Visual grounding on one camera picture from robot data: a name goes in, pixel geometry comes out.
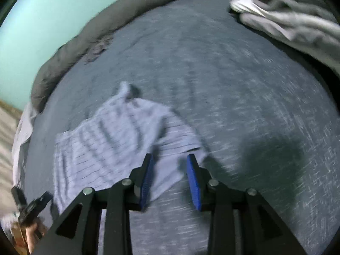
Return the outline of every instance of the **teal wall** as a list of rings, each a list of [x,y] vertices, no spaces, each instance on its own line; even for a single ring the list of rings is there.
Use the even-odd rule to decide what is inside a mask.
[[[18,0],[0,27],[0,99],[23,109],[40,66],[115,0]]]

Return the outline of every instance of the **blue gripper pad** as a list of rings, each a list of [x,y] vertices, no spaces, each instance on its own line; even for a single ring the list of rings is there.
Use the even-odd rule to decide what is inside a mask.
[[[140,187],[140,201],[139,205],[141,208],[145,206],[147,203],[147,196],[149,194],[149,189],[153,180],[153,168],[155,165],[155,161],[153,159],[152,154],[147,154],[145,156],[144,162],[143,162],[143,167],[145,167],[143,173],[144,173],[144,178],[142,180],[142,184]]]
[[[187,175],[189,180],[191,199],[193,200],[193,204],[195,205],[196,209],[200,211],[202,207],[201,191],[198,184],[197,173],[195,171],[195,169],[197,169],[198,167],[198,164],[195,156],[193,156],[193,158],[192,156],[193,155],[189,154],[187,157]]]

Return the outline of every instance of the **light blue towel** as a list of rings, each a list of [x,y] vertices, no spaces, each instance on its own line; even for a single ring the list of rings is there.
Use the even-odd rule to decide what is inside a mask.
[[[150,188],[154,200],[184,177],[181,166],[189,150],[199,162],[205,151],[193,130],[170,107],[134,98],[131,85],[121,83],[116,96],[73,131],[57,136],[54,198],[63,212],[84,187],[101,190],[129,176],[146,153],[156,165]]]

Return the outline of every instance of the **white cloth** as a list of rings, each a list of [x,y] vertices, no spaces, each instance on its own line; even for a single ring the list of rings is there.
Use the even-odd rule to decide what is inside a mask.
[[[23,114],[21,115],[12,147],[14,186],[22,187],[23,182],[21,179],[21,173],[23,172],[23,167],[27,156],[26,150],[23,149],[23,144],[26,143],[32,135],[33,123],[36,116],[37,111],[30,101],[28,104],[26,104]]]
[[[185,175],[187,152],[198,162],[205,151],[193,130],[170,107],[133,98],[121,83],[118,94],[75,130],[57,136],[54,156],[54,199],[59,212],[84,187],[101,190],[140,167],[146,153],[156,161],[149,197],[154,200]]]
[[[240,21],[326,64],[340,75],[340,26],[323,0],[232,0]]]

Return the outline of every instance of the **human hand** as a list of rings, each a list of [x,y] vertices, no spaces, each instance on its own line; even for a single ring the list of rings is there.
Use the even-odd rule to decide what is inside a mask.
[[[30,253],[34,251],[34,248],[39,241],[36,231],[39,231],[42,236],[44,236],[47,232],[47,228],[43,225],[40,219],[35,219],[33,224],[26,228],[26,240],[28,251]]]

